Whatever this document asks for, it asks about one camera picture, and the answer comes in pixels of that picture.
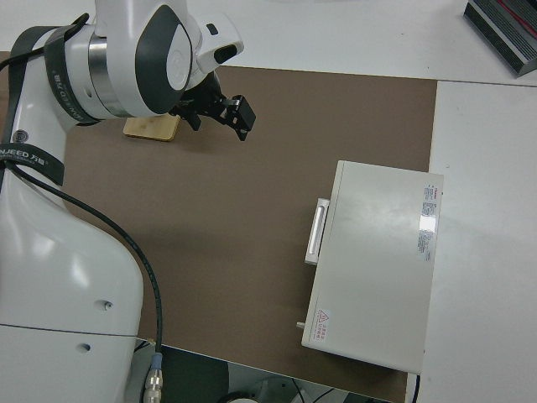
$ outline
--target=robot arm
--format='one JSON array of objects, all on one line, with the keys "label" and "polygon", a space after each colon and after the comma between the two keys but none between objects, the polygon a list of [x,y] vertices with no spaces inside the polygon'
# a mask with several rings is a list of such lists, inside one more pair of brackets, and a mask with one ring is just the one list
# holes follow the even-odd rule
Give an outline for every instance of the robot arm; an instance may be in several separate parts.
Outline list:
[{"label": "robot arm", "polygon": [[[243,50],[237,30],[223,14],[193,18],[184,0],[97,0],[96,25],[85,27],[67,49],[76,99],[96,119],[173,109],[195,130],[197,114],[205,114],[233,126],[242,139],[253,126],[255,115],[244,97],[230,102],[217,80],[206,80]],[[233,123],[235,117],[242,124]]]},{"label": "robot arm", "polygon": [[[255,120],[214,73],[243,48],[225,16],[193,18],[185,0],[96,0],[96,12],[95,25],[29,29],[12,51],[0,143],[0,338],[10,343],[0,356],[13,366],[0,401],[123,403],[143,299],[117,240],[4,161],[57,187],[76,125],[173,113],[198,129],[201,114],[244,139]],[[156,357],[145,401],[159,401],[161,380]]]}]

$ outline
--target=warning label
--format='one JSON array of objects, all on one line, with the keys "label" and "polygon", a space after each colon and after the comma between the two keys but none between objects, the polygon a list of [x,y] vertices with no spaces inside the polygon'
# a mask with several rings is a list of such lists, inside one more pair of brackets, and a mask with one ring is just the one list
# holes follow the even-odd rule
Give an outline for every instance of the warning label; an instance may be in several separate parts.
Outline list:
[{"label": "warning label", "polygon": [[318,309],[315,315],[313,327],[313,341],[325,342],[328,337],[328,325],[330,324],[330,311]]}]

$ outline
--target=label sticker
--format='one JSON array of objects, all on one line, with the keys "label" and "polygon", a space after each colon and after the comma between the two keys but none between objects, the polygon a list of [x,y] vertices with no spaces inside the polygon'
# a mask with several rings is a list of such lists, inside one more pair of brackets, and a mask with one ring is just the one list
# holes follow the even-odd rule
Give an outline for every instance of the label sticker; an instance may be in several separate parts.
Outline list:
[{"label": "label sticker", "polygon": [[426,262],[432,259],[435,252],[438,197],[440,196],[439,191],[437,186],[427,185],[423,192],[420,233],[418,235],[418,255]]},{"label": "label sticker", "polygon": [[330,311],[326,309],[318,309],[315,315],[313,326],[313,341],[325,342],[328,337],[328,325],[330,324]]}]

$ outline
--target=white table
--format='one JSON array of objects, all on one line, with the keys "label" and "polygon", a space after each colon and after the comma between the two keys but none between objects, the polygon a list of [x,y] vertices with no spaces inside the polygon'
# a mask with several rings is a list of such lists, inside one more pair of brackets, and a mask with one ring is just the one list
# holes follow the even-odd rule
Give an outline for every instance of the white table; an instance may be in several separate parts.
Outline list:
[{"label": "white table", "polygon": [[[94,8],[35,4],[3,4],[0,50],[27,26]],[[461,16],[465,4],[196,0],[190,10],[235,21],[247,50],[233,65],[441,81],[430,171],[445,176],[445,194],[420,402],[534,401],[537,72],[515,80]]]}]

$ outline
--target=brown cardboard sheet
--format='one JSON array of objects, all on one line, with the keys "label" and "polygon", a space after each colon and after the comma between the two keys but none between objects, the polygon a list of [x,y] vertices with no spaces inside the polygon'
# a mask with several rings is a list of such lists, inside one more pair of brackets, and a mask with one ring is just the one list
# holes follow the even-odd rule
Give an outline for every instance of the brown cardboard sheet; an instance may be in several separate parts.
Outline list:
[{"label": "brown cardboard sheet", "polygon": [[[315,275],[304,257],[316,199],[330,197],[337,161],[427,170],[435,81],[218,74],[258,116],[246,142],[209,119],[197,133],[181,122],[172,143],[127,138],[123,120],[76,128],[65,190],[123,225],[152,261],[166,344],[404,401],[406,374],[304,348],[295,324]],[[151,338],[147,284],[143,306],[139,335]]]}]

